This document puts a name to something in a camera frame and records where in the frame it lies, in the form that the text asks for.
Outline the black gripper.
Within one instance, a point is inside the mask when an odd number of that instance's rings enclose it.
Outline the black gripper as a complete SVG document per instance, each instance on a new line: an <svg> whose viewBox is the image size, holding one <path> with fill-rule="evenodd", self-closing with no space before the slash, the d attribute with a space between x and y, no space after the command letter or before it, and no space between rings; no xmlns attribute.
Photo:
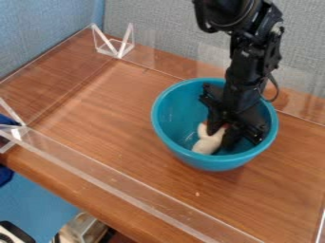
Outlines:
<svg viewBox="0 0 325 243"><path fill-rule="evenodd" d="M244 81L227 73L224 87L202 85L200 102L209 109L208 134L225 129L221 146L227 150L233 150L243 139L257 145L268 135L269 124L261 111L264 82L265 77Z"/></svg>

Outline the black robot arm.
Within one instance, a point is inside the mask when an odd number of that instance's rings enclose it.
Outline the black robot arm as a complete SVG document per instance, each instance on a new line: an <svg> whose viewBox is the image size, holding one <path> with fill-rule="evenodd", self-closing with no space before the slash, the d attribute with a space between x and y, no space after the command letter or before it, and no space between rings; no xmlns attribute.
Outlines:
<svg viewBox="0 0 325 243"><path fill-rule="evenodd" d="M272 75L283 60L284 14L272 0L192 0L202 31L224 31L232 37L231 59L222 87L205 83L201 103L209 109L208 134L225 134L221 147L231 150L248 139L260 144L269 124L260 105Z"/></svg>

